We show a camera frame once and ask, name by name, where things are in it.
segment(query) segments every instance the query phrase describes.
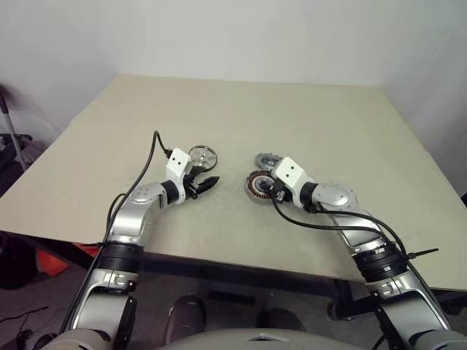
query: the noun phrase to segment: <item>table surface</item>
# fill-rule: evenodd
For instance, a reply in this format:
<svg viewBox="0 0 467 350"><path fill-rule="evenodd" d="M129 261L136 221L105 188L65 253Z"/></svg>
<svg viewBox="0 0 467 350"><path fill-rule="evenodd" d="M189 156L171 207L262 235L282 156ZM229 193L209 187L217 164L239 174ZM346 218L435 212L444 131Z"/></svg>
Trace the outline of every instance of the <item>table surface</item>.
<svg viewBox="0 0 467 350"><path fill-rule="evenodd" d="M466 209L375 87L120 75L0 199L0 228L100 241L109 204L141 171L155 129L167 147L213 147L219 161L211 174L220 181L198 200L169 207L146 251L362 280L333 231L294 226L245 195L255 156L273 152L317 182L353 188L408 251L440 248L414 261L432 287L467 289ZM165 162L158 149L142 183L163 181Z"/></svg>

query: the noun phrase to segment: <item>metal gear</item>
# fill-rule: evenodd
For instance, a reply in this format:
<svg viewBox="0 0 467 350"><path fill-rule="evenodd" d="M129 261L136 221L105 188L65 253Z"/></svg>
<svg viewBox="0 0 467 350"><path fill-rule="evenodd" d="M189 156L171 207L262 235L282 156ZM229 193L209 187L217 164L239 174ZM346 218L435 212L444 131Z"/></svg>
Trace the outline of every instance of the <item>metal gear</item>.
<svg viewBox="0 0 467 350"><path fill-rule="evenodd" d="M191 147L188 154L191 157L191 162L194 166L202 166L204 173L212 170L217 164L216 152L208 146L200 144L198 146Z"/></svg>
<svg viewBox="0 0 467 350"><path fill-rule="evenodd" d="M280 155L275 155L273 153L259 153L255 160L256 165L261 169L271 171L281 159L282 157Z"/></svg>
<svg viewBox="0 0 467 350"><path fill-rule="evenodd" d="M264 192L264 188L269 188L274 183L271 173L266 170L253 171L245 182L245 192L248 197L259 204L270 204L271 197Z"/></svg>

